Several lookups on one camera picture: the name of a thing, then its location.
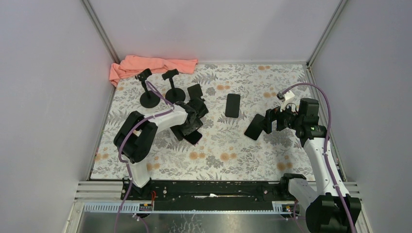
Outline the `purple phone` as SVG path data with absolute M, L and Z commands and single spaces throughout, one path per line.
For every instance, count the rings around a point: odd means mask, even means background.
M 185 134 L 184 131 L 178 126 L 171 127 L 171 131 L 178 141 L 186 140 L 192 145 L 196 145 L 203 137 L 203 135 L 197 130 L 189 134 Z

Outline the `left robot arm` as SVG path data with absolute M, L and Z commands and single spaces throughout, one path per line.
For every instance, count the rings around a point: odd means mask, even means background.
M 178 101 L 165 112 L 145 116 L 133 111 L 116 134 L 113 143 L 118 149 L 119 160 L 127 164 L 133 181 L 132 193 L 140 200 L 149 197 L 150 174 L 144 162 L 155 137 L 164 130 L 171 130 L 178 141 L 186 140 L 196 145 L 202 138 L 199 129 L 201 118 L 208 113 L 204 101 L 199 98 L 187 103 Z

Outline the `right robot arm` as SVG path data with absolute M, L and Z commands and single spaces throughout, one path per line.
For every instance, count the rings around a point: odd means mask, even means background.
M 339 177 L 333 159 L 329 157 L 330 142 L 327 128 L 319 125 L 319 102 L 302 98 L 298 111 L 280 106 L 266 111 L 263 125 L 272 130 L 291 129 L 300 139 L 316 180 L 313 190 L 303 176 L 285 175 L 279 195 L 285 200 L 297 199 L 306 214 L 306 225 L 311 233 L 354 233 L 361 212 L 361 201 L 352 197 Z

